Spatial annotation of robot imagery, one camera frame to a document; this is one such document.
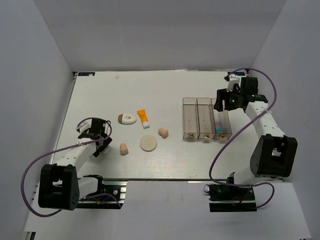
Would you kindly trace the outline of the pink teal gradient spray bottle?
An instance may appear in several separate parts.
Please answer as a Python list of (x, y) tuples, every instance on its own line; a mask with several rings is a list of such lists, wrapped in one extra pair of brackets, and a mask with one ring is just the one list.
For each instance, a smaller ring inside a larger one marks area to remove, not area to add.
[(224, 113), (217, 111), (215, 113), (215, 126), (216, 126), (217, 133), (223, 133), (225, 131), (224, 121), (225, 121)]

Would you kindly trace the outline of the white spray bottle clear cap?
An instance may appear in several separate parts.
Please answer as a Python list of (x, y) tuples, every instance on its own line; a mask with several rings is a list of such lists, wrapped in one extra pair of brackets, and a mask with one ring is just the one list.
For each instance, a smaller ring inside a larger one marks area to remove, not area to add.
[(105, 150), (103, 151), (103, 153), (104, 153), (105, 155), (107, 155), (111, 150), (112, 150), (112, 147), (108, 145), (108, 146), (105, 148)]

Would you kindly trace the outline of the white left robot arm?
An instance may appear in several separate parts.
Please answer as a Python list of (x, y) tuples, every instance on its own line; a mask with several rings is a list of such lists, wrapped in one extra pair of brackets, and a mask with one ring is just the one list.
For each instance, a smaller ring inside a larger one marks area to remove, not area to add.
[(106, 187), (101, 176), (79, 177), (78, 173), (85, 162), (97, 158), (112, 142), (111, 122), (94, 117), (89, 125), (85, 120), (80, 122), (76, 130), (78, 139), (89, 139), (89, 143), (76, 144), (56, 163), (42, 167), (38, 193), (41, 208), (74, 210), (81, 199), (92, 196), (99, 200), (105, 196)]

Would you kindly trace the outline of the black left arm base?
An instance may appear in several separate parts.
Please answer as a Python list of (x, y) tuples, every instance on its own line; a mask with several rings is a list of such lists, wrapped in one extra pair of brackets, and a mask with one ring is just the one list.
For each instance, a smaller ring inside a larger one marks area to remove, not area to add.
[(90, 174), (79, 178), (78, 186), (80, 194), (78, 209), (119, 210), (126, 198), (126, 181)]

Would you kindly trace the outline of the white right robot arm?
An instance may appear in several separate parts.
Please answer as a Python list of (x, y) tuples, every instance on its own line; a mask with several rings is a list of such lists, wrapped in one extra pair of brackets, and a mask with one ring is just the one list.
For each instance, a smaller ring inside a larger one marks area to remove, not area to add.
[(298, 142), (287, 136), (274, 120), (266, 96), (258, 92), (256, 77), (231, 80), (227, 88), (217, 90), (213, 108), (218, 112), (242, 109), (258, 137), (249, 166), (230, 175), (231, 183), (225, 187), (229, 198), (236, 200), (242, 196), (244, 186), (290, 176)]

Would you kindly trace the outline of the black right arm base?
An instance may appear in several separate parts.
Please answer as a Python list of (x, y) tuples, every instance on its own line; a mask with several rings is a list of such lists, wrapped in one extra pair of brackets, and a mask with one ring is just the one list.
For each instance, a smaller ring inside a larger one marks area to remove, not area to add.
[(253, 188), (222, 184), (206, 184), (204, 193), (209, 196), (211, 213), (256, 212)]

